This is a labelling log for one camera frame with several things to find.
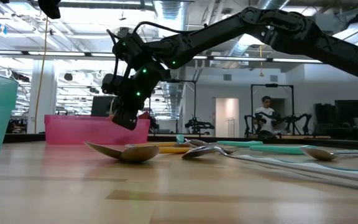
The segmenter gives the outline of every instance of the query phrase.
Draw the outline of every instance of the person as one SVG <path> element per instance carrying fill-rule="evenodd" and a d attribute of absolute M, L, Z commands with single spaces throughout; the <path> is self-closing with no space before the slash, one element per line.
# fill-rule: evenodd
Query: person
<path fill-rule="evenodd" d="M 262 106 L 260 108 L 257 108 L 255 110 L 255 114 L 257 114 L 258 112 L 263 112 L 267 115 L 273 115 L 274 110 L 270 108 L 270 104 L 272 102 L 272 99 L 270 96 L 264 96 L 262 97 Z M 261 126 L 261 131 L 268 131 L 270 133 L 273 133 L 273 125 L 272 125 L 272 120 L 264 115 L 262 115 L 263 119 L 266 120 L 266 123 L 264 123 L 263 121 L 259 121 L 259 124 Z"/>

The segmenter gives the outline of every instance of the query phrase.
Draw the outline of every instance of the pink plastic container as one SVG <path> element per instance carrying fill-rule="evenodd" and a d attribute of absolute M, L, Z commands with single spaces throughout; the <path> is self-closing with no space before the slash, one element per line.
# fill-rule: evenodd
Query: pink plastic container
<path fill-rule="evenodd" d="M 141 144 L 147 142 L 149 126 L 150 120 L 139 119 L 131 131 L 105 117 L 45 115 L 47 144 Z"/>

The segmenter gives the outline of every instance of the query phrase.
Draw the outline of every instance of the black robotic arm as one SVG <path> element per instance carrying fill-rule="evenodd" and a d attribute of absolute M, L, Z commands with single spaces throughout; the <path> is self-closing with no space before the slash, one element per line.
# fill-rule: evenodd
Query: black robotic arm
<path fill-rule="evenodd" d="M 114 45 L 113 53 L 136 70 L 133 77 L 107 75 L 102 89 L 118 97 L 113 121 L 134 129 L 137 110 L 156 84 L 169 78 L 168 68 L 180 68 L 198 53 L 242 34 L 249 34 L 273 49 L 306 55 L 358 77 L 358 46 L 328 36 L 296 12 L 248 7 L 242 12 L 194 32 L 182 32 L 156 42 L 143 42 L 133 32 Z"/>

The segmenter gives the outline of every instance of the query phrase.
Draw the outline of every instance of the computer monitor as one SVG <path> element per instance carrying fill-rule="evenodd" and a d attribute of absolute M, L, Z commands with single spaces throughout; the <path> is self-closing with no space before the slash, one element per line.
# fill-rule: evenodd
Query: computer monitor
<path fill-rule="evenodd" d="M 110 114 L 111 101 L 115 96 L 94 96 L 92 102 L 91 116 L 108 117 Z"/>
<path fill-rule="evenodd" d="M 358 100 L 336 100 L 336 121 L 340 123 L 353 123 L 353 118 L 358 118 Z"/>

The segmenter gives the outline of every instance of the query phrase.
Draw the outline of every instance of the white column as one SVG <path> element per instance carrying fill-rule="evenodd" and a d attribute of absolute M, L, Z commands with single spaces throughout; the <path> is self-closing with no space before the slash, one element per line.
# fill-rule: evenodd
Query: white column
<path fill-rule="evenodd" d="M 35 134 L 45 131 L 44 117 L 46 114 L 55 114 L 56 111 L 56 93 L 58 72 L 55 72 L 53 61 L 45 61 L 44 74 L 40 84 L 40 75 L 42 61 L 34 60 L 31 91 L 30 91 L 30 108 L 29 120 L 27 123 L 27 133 Z M 37 130 L 35 130 L 35 106 L 37 104 L 37 95 L 39 86 L 41 87 L 38 111 L 37 111 Z"/>

